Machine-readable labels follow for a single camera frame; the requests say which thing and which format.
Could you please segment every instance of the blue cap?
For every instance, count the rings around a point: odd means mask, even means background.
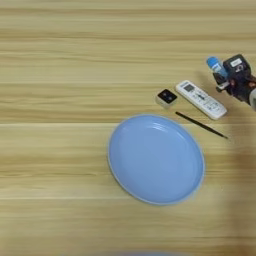
[[[216,57],[209,57],[206,62],[209,68],[212,68],[214,65],[220,63],[219,59]]]

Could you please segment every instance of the air conditioner remote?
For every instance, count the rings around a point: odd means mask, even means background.
[[[213,120],[219,119],[227,112],[220,102],[188,80],[176,85],[176,91]]]

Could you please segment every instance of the plate rim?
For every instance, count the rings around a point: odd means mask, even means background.
[[[182,197],[182,198],[179,198],[177,200],[173,200],[171,202],[168,202],[168,203],[159,203],[159,202],[154,202],[154,201],[150,201],[150,200],[147,200],[147,199],[144,199],[136,194],[134,194],[133,192],[130,191],[130,189],[127,189],[127,187],[125,187],[122,182],[119,180],[119,178],[117,177],[117,175],[115,174],[115,172],[113,171],[113,167],[112,167],[112,164],[111,164],[111,160],[110,160],[110,144],[111,144],[111,141],[112,141],[112,138],[114,137],[116,131],[118,130],[119,127],[121,127],[125,122],[127,122],[128,120],[130,119],[135,119],[135,118],[140,118],[140,117],[153,117],[153,118],[160,118],[160,119],[164,119],[174,125],[176,125],[177,127],[179,127],[181,130],[183,130],[184,132],[186,132],[188,134],[188,136],[192,139],[193,143],[197,146],[198,150],[199,150],[199,155],[200,155],[200,158],[202,160],[202,175],[200,177],[200,181],[197,183],[197,185],[195,186],[195,188],[189,192],[186,196]],[[188,199],[189,197],[191,197],[192,195],[194,195],[198,190],[199,188],[201,187],[202,185],[202,182],[204,180],[204,176],[205,176],[205,168],[206,168],[206,165],[205,165],[205,158],[204,158],[204,154],[203,154],[203,151],[199,145],[199,143],[195,140],[195,138],[191,135],[191,133],[186,129],[184,128],[181,124],[171,120],[170,118],[167,118],[165,116],[162,116],[162,115],[155,115],[155,114],[139,114],[139,115],[134,115],[134,116],[131,116],[131,117],[128,117],[128,118],[125,118],[123,121],[121,121],[115,128],[114,130],[112,131],[111,135],[110,135],[110,138],[108,140],[108,143],[107,143],[107,149],[108,149],[108,165],[109,165],[109,169],[112,173],[112,175],[114,176],[115,180],[117,181],[117,183],[119,184],[119,186],[128,194],[130,194],[131,196],[133,196],[135,199],[137,200],[140,200],[142,202],[145,202],[145,203],[148,203],[148,204],[151,204],[151,205],[158,205],[158,206],[165,206],[165,205],[173,205],[173,204],[178,204],[178,203],[181,203],[183,201],[185,201],[186,199]]]

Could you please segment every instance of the wooden table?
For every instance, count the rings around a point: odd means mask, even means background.
[[[218,94],[205,64],[243,53],[256,73],[255,13],[252,0],[1,0],[0,255],[256,255],[256,114]],[[155,104],[184,79],[227,116],[211,121],[181,97],[169,112]],[[200,143],[207,170],[193,198],[151,206],[112,177],[108,138],[140,113]]]

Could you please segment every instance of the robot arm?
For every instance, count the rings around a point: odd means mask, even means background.
[[[251,74],[251,67],[245,58],[238,54],[223,62],[227,76],[213,73],[217,91],[226,91],[240,101],[245,101],[256,111],[256,78]]]

